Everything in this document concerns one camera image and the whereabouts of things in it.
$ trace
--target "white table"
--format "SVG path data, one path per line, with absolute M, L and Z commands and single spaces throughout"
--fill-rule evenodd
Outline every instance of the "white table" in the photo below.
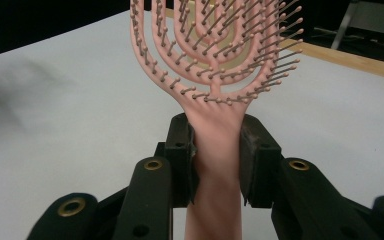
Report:
M 0 55 L 0 239 L 23 239 L 71 192 L 102 200 L 166 138 L 181 108 L 142 72 L 129 14 Z M 302 56 L 252 103 L 286 157 L 316 164 L 348 198 L 384 195 L 384 78 Z M 185 211 L 175 210 L 174 239 Z M 269 210 L 244 208 L 244 239 L 276 239 Z

